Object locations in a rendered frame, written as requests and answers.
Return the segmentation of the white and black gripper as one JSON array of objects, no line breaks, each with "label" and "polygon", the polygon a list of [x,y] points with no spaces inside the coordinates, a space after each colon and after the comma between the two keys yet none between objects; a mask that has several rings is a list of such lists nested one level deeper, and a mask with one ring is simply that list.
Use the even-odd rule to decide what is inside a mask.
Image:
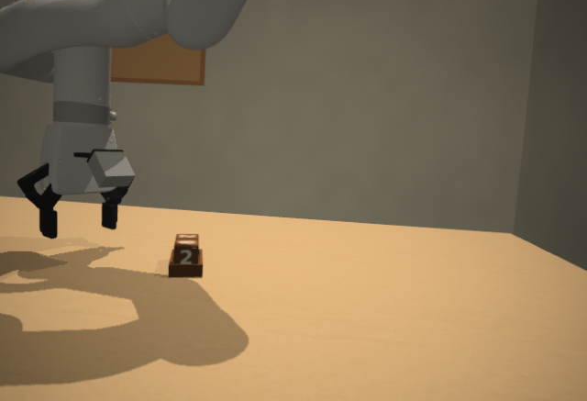
[{"label": "white and black gripper", "polygon": [[[109,125],[53,121],[46,126],[39,168],[17,180],[26,198],[39,208],[39,230],[44,237],[57,238],[58,214],[53,208],[63,195],[100,193],[105,199],[102,227],[116,229],[117,207],[130,185],[99,188],[88,158],[74,157],[75,152],[93,149],[116,150],[114,130]],[[48,187],[43,187],[44,178],[50,178]],[[38,181],[42,195],[34,187]]]}]

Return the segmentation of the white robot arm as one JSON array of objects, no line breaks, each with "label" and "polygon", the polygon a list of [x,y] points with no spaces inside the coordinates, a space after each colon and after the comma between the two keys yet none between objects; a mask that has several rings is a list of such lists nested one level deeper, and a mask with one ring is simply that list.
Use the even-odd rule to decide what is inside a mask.
[{"label": "white robot arm", "polygon": [[[54,83],[53,121],[109,125],[116,120],[111,48],[136,47],[167,33],[188,50],[211,48],[246,2],[19,0],[0,9],[0,73]],[[74,157],[88,158],[99,188],[129,186],[136,176],[123,150]]]}]

